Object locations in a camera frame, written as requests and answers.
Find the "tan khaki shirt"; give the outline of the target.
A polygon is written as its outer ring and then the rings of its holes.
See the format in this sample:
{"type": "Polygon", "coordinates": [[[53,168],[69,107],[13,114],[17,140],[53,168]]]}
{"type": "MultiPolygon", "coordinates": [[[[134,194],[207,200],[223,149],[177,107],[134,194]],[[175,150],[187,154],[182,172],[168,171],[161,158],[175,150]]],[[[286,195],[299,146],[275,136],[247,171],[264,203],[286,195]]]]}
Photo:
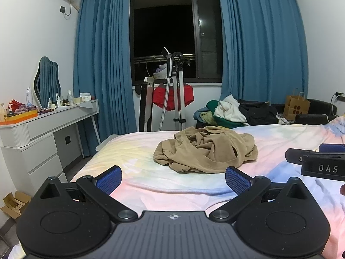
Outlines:
{"type": "Polygon", "coordinates": [[[255,139],[248,133],[218,126],[190,127],[159,142],[154,161],[176,172],[223,173],[227,167],[240,167],[257,160],[255,139]]]}

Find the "pile of clothes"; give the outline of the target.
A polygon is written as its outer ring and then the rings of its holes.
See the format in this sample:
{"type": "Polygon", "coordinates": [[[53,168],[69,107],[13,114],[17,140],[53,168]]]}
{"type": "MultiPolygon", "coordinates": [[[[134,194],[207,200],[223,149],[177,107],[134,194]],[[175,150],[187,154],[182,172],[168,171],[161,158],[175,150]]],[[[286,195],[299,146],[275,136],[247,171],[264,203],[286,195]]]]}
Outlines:
{"type": "Polygon", "coordinates": [[[229,129],[241,126],[274,125],[278,123],[277,109],[269,102],[236,100],[232,95],[194,113],[197,126],[222,126],[229,129]]]}

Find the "black sofa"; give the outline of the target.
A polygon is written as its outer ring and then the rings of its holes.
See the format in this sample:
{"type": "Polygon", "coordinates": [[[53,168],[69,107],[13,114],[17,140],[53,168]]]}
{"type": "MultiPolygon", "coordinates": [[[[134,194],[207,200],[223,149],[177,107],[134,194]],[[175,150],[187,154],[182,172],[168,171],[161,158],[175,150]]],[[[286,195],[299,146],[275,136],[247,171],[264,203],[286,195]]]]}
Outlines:
{"type": "MultiPolygon", "coordinates": [[[[287,120],[289,124],[302,125],[325,125],[336,117],[337,108],[334,104],[319,101],[316,99],[307,99],[310,101],[309,111],[305,115],[297,115],[295,120],[287,120]]],[[[278,115],[283,119],[285,104],[271,104],[277,110],[278,115]]]]}

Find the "brown paper bag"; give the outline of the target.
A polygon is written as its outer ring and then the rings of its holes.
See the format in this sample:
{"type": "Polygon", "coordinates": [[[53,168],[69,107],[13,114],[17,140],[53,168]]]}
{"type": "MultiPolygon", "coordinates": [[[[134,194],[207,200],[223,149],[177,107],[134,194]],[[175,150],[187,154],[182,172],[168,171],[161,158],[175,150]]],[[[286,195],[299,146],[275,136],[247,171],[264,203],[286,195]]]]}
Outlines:
{"type": "Polygon", "coordinates": [[[305,98],[303,91],[299,92],[295,88],[292,95],[288,95],[285,99],[284,118],[287,120],[295,120],[297,115],[305,115],[309,111],[310,101],[305,98]]]}

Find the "white stool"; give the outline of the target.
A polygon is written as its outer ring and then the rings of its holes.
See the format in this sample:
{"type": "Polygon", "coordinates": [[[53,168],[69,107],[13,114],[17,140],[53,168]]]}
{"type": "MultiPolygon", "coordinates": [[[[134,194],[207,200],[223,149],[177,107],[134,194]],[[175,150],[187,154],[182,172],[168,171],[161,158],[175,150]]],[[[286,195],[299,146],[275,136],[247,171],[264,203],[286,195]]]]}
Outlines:
{"type": "Polygon", "coordinates": [[[110,136],[108,136],[102,143],[100,143],[96,148],[95,151],[99,152],[100,150],[102,150],[111,140],[122,136],[121,134],[111,134],[110,136]]]}

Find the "white dressing table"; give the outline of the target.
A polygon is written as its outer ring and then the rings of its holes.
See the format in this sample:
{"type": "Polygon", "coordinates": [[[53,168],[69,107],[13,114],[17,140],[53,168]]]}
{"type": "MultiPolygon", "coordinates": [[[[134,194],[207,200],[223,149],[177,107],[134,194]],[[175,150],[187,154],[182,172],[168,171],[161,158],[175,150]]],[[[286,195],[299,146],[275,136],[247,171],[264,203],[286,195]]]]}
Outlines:
{"type": "Polygon", "coordinates": [[[1,126],[1,151],[16,190],[33,196],[47,177],[56,176],[66,182],[58,155],[54,133],[91,118],[99,144],[95,123],[98,100],[91,100],[37,116],[16,124],[1,126]]]}

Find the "red cloth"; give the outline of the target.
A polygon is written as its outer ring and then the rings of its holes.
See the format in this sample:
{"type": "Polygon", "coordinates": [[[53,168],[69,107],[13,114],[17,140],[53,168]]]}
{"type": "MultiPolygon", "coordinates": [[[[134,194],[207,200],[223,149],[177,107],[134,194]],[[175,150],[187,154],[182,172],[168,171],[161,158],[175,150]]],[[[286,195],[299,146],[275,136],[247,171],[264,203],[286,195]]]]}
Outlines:
{"type": "MultiPolygon", "coordinates": [[[[164,107],[165,88],[166,88],[166,85],[160,84],[158,87],[156,87],[154,89],[154,92],[153,92],[153,104],[157,105],[161,109],[163,109],[163,107],[164,107]]],[[[184,85],[184,101],[185,101],[185,106],[188,106],[190,103],[192,103],[194,101],[193,87],[188,85],[188,84],[184,85]]],[[[166,110],[172,111],[174,109],[175,109],[174,89],[173,89],[173,87],[170,87],[166,110]]]]}

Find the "orange tray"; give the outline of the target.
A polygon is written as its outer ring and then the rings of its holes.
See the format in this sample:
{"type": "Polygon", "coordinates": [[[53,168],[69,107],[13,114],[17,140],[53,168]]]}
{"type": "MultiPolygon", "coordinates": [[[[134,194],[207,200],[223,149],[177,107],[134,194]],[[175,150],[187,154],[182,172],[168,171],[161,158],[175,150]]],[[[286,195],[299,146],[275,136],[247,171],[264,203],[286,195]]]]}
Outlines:
{"type": "Polygon", "coordinates": [[[2,126],[2,125],[16,124],[16,123],[23,122],[23,121],[28,120],[28,119],[35,118],[38,115],[39,114],[38,114],[37,110],[33,110],[33,111],[25,112],[22,114],[17,114],[17,115],[5,117],[5,121],[1,122],[0,125],[2,126]]]}

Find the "white spray bottle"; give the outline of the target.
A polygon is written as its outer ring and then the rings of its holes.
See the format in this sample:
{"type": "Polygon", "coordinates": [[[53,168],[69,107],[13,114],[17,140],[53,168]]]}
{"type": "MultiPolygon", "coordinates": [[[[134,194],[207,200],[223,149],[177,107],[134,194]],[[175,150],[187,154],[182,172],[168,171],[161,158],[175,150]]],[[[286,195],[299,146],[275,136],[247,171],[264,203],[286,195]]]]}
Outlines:
{"type": "Polygon", "coordinates": [[[27,106],[32,106],[33,105],[33,95],[32,95],[32,91],[31,91],[30,87],[28,87],[26,89],[26,105],[27,106]]]}

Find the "left blue curtain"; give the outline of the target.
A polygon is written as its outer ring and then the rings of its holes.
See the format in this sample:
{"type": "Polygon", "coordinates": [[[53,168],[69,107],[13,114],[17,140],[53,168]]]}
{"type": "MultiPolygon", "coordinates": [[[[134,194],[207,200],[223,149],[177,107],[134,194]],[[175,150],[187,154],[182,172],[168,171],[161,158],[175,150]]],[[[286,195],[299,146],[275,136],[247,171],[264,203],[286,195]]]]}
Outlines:
{"type": "Polygon", "coordinates": [[[81,0],[74,52],[73,92],[98,100],[95,120],[78,124],[85,156],[111,134],[137,131],[129,48],[130,0],[81,0]]]}

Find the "blue curtain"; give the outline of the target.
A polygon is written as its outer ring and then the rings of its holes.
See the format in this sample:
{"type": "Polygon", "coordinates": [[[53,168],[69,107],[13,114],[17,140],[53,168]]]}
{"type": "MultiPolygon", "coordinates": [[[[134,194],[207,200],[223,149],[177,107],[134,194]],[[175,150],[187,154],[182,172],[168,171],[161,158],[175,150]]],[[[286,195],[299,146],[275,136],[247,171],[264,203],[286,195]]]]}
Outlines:
{"type": "Polygon", "coordinates": [[[74,52],[73,92],[98,100],[95,120],[78,124],[85,156],[111,134],[137,131],[129,48],[130,0],[81,0],[74,52]]]}
{"type": "Polygon", "coordinates": [[[305,30],[296,0],[220,0],[221,98],[282,104],[307,94],[305,30]]]}

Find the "right blue curtain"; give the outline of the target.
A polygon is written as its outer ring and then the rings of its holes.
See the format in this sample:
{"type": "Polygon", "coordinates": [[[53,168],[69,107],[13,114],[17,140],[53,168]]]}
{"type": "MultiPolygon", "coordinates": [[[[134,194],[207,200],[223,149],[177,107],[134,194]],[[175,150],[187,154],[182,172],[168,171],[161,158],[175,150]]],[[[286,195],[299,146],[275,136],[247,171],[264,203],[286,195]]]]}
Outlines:
{"type": "Polygon", "coordinates": [[[220,0],[221,98],[282,104],[307,94],[305,30],[296,0],[220,0]]]}

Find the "garment steamer stand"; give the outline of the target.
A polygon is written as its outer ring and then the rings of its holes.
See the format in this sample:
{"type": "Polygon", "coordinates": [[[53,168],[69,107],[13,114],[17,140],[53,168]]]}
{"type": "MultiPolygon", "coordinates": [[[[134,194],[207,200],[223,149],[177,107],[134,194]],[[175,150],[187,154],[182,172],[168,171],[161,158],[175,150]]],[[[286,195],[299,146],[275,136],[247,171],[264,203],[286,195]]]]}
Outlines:
{"type": "Polygon", "coordinates": [[[169,88],[172,84],[173,103],[174,103],[174,118],[175,128],[177,131],[185,128],[185,91],[184,91],[184,66],[190,65],[190,60],[185,58],[181,52],[170,53],[166,47],[163,50],[163,56],[167,60],[167,80],[165,84],[165,94],[163,102],[163,111],[161,114],[158,131],[163,128],[165,114],[168,106],[169,88]]]}

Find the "wall power outlet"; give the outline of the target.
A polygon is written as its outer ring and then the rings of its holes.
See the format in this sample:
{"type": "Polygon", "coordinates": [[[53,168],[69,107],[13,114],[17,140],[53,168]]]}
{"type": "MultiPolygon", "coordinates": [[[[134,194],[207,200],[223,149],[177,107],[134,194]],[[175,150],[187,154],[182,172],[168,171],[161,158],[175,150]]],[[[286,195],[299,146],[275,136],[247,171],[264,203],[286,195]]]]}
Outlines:
{"type": "Polygon", "coordinates": [[[339,100],[339,101],[345,100],[345,93],[335,92],[334,95],[335,95],[335,100],[339,100]]]}

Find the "wavy frame mirror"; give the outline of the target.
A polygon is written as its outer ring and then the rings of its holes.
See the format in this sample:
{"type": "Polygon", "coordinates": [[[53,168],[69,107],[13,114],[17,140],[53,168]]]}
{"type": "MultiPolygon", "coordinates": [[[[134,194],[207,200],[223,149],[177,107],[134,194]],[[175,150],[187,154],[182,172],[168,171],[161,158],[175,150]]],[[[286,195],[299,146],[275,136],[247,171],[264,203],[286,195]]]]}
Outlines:
{"type": "Polygon", "coordinates": [[[33,82],[34,95],[41,109],[47,108],[49,99],[57,101],[61,95],[61,87],[58,78],[58,64],[43,56],[38,65],[33,82]]]}

